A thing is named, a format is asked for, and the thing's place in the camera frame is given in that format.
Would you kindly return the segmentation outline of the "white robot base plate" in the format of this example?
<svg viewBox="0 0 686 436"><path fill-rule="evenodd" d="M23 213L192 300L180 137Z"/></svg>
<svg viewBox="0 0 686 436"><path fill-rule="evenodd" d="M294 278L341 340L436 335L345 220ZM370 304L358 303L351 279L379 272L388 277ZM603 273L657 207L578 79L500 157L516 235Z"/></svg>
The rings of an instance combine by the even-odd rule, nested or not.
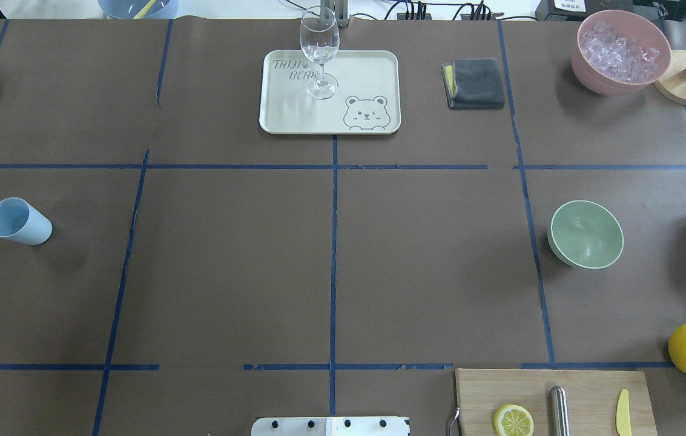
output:
<svg viewBox="0 0 686 436"><path fill-rule="evenodd" d="M263 417L251 435L409 435L407 417Z"/></svg>

